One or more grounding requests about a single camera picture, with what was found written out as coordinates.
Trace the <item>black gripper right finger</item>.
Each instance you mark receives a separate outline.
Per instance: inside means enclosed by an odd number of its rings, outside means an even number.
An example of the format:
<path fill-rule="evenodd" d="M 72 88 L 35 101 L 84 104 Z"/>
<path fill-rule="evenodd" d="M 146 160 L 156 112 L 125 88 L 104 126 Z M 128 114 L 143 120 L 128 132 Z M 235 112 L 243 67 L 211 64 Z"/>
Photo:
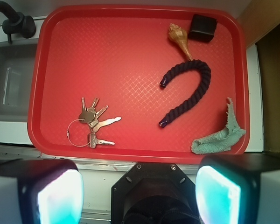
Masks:
<path fill-rule="evenodd" d="M 280 224 L 280 154 L 205 156 L 196 202 L 205 224 Z"/>

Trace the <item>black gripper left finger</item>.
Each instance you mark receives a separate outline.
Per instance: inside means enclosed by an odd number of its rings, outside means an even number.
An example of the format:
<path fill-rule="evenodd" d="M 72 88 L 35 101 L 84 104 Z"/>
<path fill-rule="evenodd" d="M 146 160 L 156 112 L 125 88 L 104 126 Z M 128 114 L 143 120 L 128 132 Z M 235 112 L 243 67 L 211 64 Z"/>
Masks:
<path fill-rule="evenodd" d="M 73 161 L 0 160 L 0 224 L 78 224 L 83 203 Z"/>

